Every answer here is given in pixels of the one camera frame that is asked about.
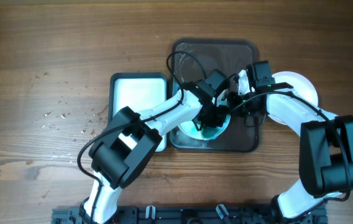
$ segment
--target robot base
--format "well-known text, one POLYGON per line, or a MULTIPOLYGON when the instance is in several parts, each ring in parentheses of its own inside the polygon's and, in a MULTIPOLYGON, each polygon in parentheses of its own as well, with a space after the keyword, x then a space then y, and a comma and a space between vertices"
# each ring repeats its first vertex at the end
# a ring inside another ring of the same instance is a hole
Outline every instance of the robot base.
MULTIPOLYGON (((79 207, 54 209, 51 224, 89 224, 80 216, 79 207)), ((243 207, 168 207, 138 208, 133 206, 117 208, 116 214, 107 224, 271 224, 269 205, 243 207)), ((294 224, 327 224, 324 205, 311 212, 306 218, 294 224)))

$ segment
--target round white plate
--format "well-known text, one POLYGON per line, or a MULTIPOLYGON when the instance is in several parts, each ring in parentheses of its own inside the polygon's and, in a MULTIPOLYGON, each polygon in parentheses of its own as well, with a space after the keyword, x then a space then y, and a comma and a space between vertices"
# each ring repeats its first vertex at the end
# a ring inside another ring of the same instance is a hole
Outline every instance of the round white plate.
MULTIPOLYGON (((272 75, 275 78, 276 83, 287 82, 292 85, 294 89, 301 95, 306 101, 314 105, 319 104, 318 93, 314 88, 313 84, 305 78, 303 75, 300 75, 296 72, 278 72, 272 75)), ((268 115, 268 117, 277 123, 286 125, 280 118, 274 115, 268 115)))

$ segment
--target wooden table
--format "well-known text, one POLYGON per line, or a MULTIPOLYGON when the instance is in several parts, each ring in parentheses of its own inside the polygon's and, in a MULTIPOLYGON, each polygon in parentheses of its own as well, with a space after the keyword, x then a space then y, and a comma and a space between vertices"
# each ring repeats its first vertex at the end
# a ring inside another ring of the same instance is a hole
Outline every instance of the wooden table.
MULTIPOLYGON (((0 223, 48 223, 51 209, 89 195, 76 156, 106 126, 111 75, 168 75, 181 37, 251 40, 273 72, 308 77, 323 109, 353 114, 353 1, 3 6, 0 223)), ((297 180, 298 149, 296 134, 269 119, 253 153, 167 149, 119 204, 268 203, 297 180)), ((353 223, 353 192, 328 209, 330 223, 353 223)))

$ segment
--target wooden surface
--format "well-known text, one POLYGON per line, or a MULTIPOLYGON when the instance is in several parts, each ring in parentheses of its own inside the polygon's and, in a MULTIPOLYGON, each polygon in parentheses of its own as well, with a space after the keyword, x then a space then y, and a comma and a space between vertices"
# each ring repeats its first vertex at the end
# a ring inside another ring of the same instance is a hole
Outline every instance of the wooden surface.
MULTIPOLYGON (((111 75, 167 73, 180 37, 249 39, 273 72, 308 77, 323 109, 353 114, 353 1, 0 7, 0 223, 48 223, 89 195, 75 161, 105 127, 111 75)), ((167 149, 119 204, 267 203, 297 180, 298 148, 268 119, 250 154, 167 149)), ((328 209, 330 223, 353 223, 353 193, 328 209)))

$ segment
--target robotic arm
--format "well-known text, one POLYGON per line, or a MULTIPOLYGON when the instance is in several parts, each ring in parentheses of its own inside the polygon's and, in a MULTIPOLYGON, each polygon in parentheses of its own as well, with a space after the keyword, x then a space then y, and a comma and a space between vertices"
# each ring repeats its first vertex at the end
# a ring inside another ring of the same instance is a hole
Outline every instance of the robotic arm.
MULTIPOLYGON (((307 103, 286 95, 271 94, 270 91, 289 92, 300 97, 287 83, 276 84, 270 75, 267 62, 257 62, 247 66, 236 82, 239 84, 237 95, 231 102, 259 96, 250 104, 235 110, 239 116, 248 111, 264 111, 282 119, 301 137, 300 177, 289 190, 276 196, 272 205, 276 211, 275 222, 289 222, 306 215, 312 208, 345 192, 346 177, 341 155, 329 155, 328 146, 338 146, 324 118, 318 116, 307 103)), ((86 220, 105 223, 117 210, 117 200, 123 188, 127 187, 143 171, 155 149, 162 140, 161 136, 185 121, 197 119, 207 126, 223 123, 225 106, 215 106, 216 99, 229 88, 229 79, 215 70, 206 80, 197 83, 183 83, 176 95, 155 108, 133 112, 126 107, 120 110, 106 127, 106 130, 125 124, 135 124, 108 134, 95 142, 89 151, 93 159, 94 174, 103 182, 98 192, 95 181, 89 199, 83 202, 80 215, 86 220), (163 111, 179 105, 162 116, 149 120, 163 111)), ((321 110, 328 120, 339 130, 347 151, 351 187, 353 188, 353 117, 337 115, 321 110)))

